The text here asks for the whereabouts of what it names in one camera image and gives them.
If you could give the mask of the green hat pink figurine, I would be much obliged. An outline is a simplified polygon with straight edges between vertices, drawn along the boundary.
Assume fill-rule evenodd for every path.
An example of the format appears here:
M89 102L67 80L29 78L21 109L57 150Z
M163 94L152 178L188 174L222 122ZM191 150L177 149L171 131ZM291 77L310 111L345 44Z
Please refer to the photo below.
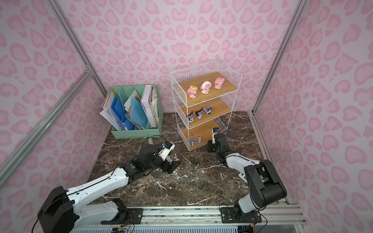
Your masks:
M195 85L191 85L191 86L188 88L188 90L187 90L188 97L191 98L191 99L196 98L197 92L198 92L198 88L197 88L197 86L195 86Z

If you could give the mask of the pink bow My Melody figurine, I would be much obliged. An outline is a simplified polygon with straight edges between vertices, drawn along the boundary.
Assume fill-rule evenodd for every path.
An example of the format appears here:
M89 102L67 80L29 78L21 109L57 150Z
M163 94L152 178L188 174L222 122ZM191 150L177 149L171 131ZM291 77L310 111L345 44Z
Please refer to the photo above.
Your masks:
M216 78L215 81L214 81L214 88L215 89L221 89L224 82L225 82L225 78L223 78L223 77Z

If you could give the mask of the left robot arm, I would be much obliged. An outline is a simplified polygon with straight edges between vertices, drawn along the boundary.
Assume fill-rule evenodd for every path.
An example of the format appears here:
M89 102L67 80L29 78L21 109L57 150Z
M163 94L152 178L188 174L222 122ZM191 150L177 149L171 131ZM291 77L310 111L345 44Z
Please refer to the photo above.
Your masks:
M45 233L69 233L94 223L120 227L134 224L136 214L131 214L121 199L95 205L91 202L148 176L154 170L173 173L181 164L169 158L174 148L170 141L163 143L161 148L146 145L137 156L102 177L68 189L62 186L53 189L37 214L37 223Z

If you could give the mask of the large purple Kuromi doll figurine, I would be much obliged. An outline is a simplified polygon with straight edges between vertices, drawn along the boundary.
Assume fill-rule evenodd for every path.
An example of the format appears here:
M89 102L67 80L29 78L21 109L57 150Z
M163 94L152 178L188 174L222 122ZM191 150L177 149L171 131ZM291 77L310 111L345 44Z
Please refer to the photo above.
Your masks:
M206 113L207 116L211 115L212 105L210 105L209 107L204 108L204 111L205 111L205 113Z

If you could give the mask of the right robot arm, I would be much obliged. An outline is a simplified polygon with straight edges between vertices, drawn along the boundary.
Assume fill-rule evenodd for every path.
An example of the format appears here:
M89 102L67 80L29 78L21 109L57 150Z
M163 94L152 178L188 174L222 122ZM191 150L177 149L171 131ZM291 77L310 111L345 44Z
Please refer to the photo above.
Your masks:
M215 153L220 164L243 173L246 178L249 193L234 206L238 219L287 196L287 190L270 160L252 160L231 150L223 133L213 133L207 145L208 152Z

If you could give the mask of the small black Kuromi figurine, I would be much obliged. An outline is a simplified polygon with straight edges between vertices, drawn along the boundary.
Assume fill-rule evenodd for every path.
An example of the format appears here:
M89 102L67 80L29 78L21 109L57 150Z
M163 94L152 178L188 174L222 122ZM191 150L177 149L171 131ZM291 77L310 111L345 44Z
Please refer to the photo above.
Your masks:
M192 124L194 122L194 113L193 111L187 115L188 123Z

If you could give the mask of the white hood My Melody figurine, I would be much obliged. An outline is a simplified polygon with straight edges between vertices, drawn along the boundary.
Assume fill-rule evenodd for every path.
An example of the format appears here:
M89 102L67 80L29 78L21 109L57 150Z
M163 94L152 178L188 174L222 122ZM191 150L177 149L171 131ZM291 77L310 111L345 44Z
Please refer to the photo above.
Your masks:
M202 83L200 89L202 94L208 94L211 88L211 82L210 81L205 81Z

